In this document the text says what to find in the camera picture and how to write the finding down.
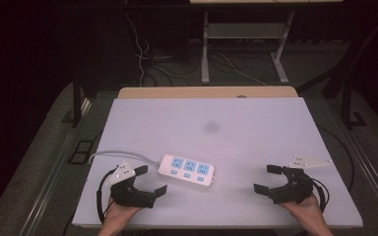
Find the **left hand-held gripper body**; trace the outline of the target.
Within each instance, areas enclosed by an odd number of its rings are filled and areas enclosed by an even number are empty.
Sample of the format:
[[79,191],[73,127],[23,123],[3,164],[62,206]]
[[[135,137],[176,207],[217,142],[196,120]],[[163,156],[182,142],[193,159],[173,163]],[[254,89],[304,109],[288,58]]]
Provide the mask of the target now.
[[110,197],[124,207],[148,207],[152,208],[157,199],[155,192],[138,190],[134,183],[139,176],[135,175],[130,163],[124,160],[108,177],[106,185],[110,189]]

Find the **person's left hand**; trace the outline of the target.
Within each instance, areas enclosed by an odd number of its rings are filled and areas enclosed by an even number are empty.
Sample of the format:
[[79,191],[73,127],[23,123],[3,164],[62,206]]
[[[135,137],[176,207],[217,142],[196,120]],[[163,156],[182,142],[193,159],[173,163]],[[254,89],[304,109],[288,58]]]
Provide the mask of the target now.
[[108,208],[105,211],[103,228],[122,230],[140,210],[141,208],[136,206],[118,205],[113,198],[110,198],[108,201]]

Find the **white metal desk frame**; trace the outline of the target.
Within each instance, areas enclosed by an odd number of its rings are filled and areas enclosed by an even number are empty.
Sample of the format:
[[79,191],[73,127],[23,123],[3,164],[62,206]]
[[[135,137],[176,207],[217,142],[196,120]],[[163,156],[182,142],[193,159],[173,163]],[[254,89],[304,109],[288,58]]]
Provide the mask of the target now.
[[288,83],[288,78],[281,61],[284,46],[292,25],[295,12],[290,11],[283,22],[270,23],[215,23],[210,21],[210,14],[204,14],[203,46],[201,57],[201,82],[210,83],[209,53],[210,39],[276,39],[278,47],[270,56],[282,84]]

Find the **black rectangular floor frame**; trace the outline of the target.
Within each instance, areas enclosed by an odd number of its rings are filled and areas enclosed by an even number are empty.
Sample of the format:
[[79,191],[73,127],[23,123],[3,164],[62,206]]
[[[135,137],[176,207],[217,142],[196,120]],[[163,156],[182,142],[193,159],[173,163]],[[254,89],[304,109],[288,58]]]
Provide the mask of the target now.
[[94,142],[89,140],[78,141],[73,153],[68,159],[69,164],[83,165],[85,164],[91,155]]

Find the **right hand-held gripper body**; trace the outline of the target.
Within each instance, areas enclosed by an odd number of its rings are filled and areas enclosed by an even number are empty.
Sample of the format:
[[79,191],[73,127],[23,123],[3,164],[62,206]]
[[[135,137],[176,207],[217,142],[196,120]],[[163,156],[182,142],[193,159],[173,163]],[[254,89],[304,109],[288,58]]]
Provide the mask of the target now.
[[305,173],[305,169],[323,167],[331,165],[331,160],[324,160],[313,157],[300,156],[295,154],[287,166],[282,166],[283,173],[287,183],[281,187],[270,189],[269,198],[276,205],[296,202],[300,204],[306,198],[309,198],[313,190],[316,189],[320,197],[320,204],[326,205],[329,201],[329,192],[327,188],[319,181],[311,178]]

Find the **aluminium floor rail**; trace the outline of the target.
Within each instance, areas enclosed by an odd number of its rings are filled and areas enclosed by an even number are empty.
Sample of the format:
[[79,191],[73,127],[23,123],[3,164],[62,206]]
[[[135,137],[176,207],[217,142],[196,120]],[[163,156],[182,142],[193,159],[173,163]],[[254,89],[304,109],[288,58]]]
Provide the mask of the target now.
[[342,132],[345,134],[346,139],[349,141],[351,150],[355,155],[356,162],[367,178],[371,189],[378,199],[378,172],[376,171],[375,166],[370,161],[369,155],[365,152],[363,144],[357,138],[355,129],[353,127],[348,128],[346,123],[342,120],[340,108],[334,101],[329,101],[328,106],[330,107],[330,111],[334,114],[338,125],[342,129]]
[[20,165],[31,203],[18,236],[32,236],[36,230],[81,130],[81,118],[91,107],[87,98],[78,104],[57,98],[52,105]]

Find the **white power strip blue sockets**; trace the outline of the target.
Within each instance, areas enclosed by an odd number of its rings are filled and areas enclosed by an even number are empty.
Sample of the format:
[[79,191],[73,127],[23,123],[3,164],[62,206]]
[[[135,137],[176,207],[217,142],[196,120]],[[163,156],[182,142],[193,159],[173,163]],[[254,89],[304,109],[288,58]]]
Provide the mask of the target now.
[[162,158],[157,172],[202,187],[210,187],[216,181],[215,167],[212,164],[170,154]]

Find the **person's right hand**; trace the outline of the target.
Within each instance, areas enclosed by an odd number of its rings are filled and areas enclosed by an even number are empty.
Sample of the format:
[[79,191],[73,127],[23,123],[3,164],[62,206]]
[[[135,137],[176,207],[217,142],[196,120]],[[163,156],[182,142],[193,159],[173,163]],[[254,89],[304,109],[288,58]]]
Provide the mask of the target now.
[[314,195],[306,198],[300,204],[289,202],[281,204],[281,207],[285,208],[299,225],[308,231],[317,231],[326,224],[318,200]]

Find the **black metal stand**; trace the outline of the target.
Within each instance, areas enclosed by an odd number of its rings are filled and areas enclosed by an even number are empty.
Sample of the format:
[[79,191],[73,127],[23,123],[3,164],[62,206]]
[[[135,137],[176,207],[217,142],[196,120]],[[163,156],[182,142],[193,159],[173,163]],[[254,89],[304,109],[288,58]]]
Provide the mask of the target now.
[[351,130],[353,127],[364,127],[366,122],[359,112],[351,111],[352,78],[350,76],[354,65],[351,64],[345,72],[343,97],[342,97],[342,121]]
[[82,85],[81,79],[78,72],[76,72],[73,76],[72,81],[72,92],[73,92],[73,108],[70,111],[66,111],[62,123],[63,124],[71,124],[73,128],[76,128],[83,116],[83,104],[86,100],[84,96],[82,96]]

